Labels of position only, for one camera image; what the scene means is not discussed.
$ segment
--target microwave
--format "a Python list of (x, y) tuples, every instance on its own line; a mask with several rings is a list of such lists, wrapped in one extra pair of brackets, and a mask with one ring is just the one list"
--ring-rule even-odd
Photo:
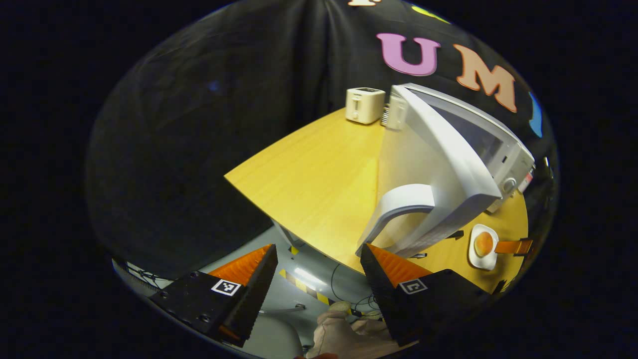
[(486, 112), (445, 93), (416, 84), (393, 86), (393, 90), (395, 96), (397, 90), (409, 91), (426, 102), (476, 152), (501, 192), (501, 198), (487, 208), (488, 212), (497, 211), (534, 169), (534, 157), (527, 147), (507, 126)]

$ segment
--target white plate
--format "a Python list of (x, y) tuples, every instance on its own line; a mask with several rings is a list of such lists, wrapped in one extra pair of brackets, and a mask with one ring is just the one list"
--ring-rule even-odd
[[(485, 257), (479, 257), (476, 250), (474, 249), (474, 240), (476, 240), (476, 237), (483, 232), (487, 232), (492, 235), (492, 239), (494, 240), (494, 245), (492, 246), (492, 251), (488, 255), (486, 255)], [(477, 268), (493, 270), (494, 267), (496, 266), (497, 254), (495, 250), (496, 250), (497, 243), (498, 243), (498, 234), (494, 232), (494, 229), (491, 229), (490, 227), (486, 225), (482, 225), (482, 224), (475, 225), (472, 228), (472, 233), (470, 234), (470, 248), (469, 248), (470, 263)]]

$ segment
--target microwave handle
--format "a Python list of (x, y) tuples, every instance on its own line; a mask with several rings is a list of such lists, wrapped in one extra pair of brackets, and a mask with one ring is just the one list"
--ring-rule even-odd
[(408, 213), (430, 213), (432, 209), (434, 196), (430, 185), (413, 183), (389, 190), (381, 197), (359, 238), (356, 255), (360, 257), (363, 246), (372, 243), (393, 218)]

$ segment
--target wooden tabletop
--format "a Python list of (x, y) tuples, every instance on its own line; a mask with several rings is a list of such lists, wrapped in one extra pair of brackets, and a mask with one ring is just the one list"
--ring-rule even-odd
[[(354, 253), (376, 206), (384, 131), (378, 121), (361, 125), (346, 120), (341, 109), (270, 145), (225, 178), (308, 245), (364, 273)], [(450, 268), (492, 293), (499, 281), (509, 282), (518, 274), (523, 257), (499, 254), (491, 271), (472, 267), (470, 232), (479, 223), (494, 229), (500, 241), (526, 238), (524, 197), (517, 191), (496, 213), (483, 212), (464, 226), (462, 238), (442, 240), (423, 251), (427, 257), (410, 261), (434, 272)], [(382, 232), (373, 244), (383, 248), (391, 243)]]

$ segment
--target yellow black hazard tape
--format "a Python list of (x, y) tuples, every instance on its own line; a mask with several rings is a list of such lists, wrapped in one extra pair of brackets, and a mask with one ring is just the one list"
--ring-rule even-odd
[[(319, 302), (322, 302), (322, 303), (324, 303), (326, 305), (332, 305), (332, 304), (334, 304), (336, 302), (332, 298), (328, 298), (325, 295), (315, 291), (314, 289), (309, 288), (305, 283), (303, 283), (303, 281), (299, 280), (297, 277), (295, 277), (292, 274), (288, 273), (284, 269), (279, 271), (279, 275), (284, 277), (293, 286), (299, 288), (301, 291), (303, 291), (306, 294), (312, 296), (314, 299), (318, 300)], [(365, 315), (363, 312), (359, 312), (358, 310), (353, 310), (353, 309), (348, 309), (348, 314), (353, 315), (353, 316), (357, 316), (357, 317), (361, 317), (361, 316)]]

